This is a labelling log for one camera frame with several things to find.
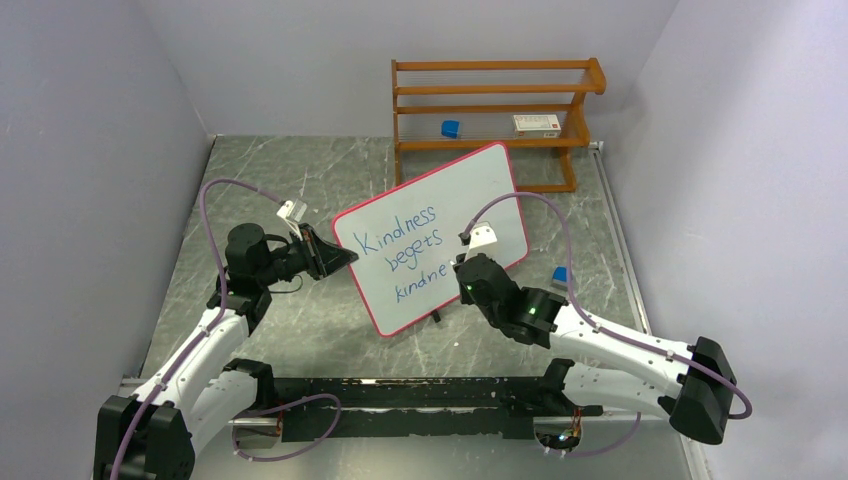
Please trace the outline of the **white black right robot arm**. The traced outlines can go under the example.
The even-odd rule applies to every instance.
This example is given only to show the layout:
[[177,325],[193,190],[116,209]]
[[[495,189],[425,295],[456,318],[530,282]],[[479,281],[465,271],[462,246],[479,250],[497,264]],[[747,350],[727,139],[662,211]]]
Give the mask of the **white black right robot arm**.
[[564,297],[521,287],[492,258],[461,254],[454,266],[460,300],[477,307],[489,325],[525,345],[580,356],[612,367],[602,374],[571,366],[539,391],[550,413],[571,406],[605,406],[668,420],[679,434],[719,445],[732,419],[737,379],[722,346],[654,337],[580,311]]

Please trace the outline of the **pink framed whiteboard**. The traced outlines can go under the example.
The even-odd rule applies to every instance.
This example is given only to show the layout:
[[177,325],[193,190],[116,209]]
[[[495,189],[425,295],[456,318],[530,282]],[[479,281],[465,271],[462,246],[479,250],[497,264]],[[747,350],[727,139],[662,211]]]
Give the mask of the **pink framed whiteboard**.
[[339,213],[337,243],[357,255],[355,285],[382,337],[390,337],[459,295],[451,266],[466,252],[459,235],[479,215],[494,231],[505,268],[529,252],[512,162],[489,144]]

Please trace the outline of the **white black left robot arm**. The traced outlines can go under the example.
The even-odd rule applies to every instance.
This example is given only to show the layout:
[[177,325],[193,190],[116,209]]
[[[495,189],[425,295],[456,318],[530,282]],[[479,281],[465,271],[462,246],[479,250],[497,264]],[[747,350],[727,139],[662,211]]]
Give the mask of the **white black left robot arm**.
[[227,422],[245,410],[271,411],[278,399],[271,366],[231,353],[263,319],[272,285],[303,273],[321,280],[358,258],[307,223],[288,238],[240,224],[224,255],[227,282],[216,284],[190,338],[131,395],[113,395],[100,408],[93,478],[188,479]]

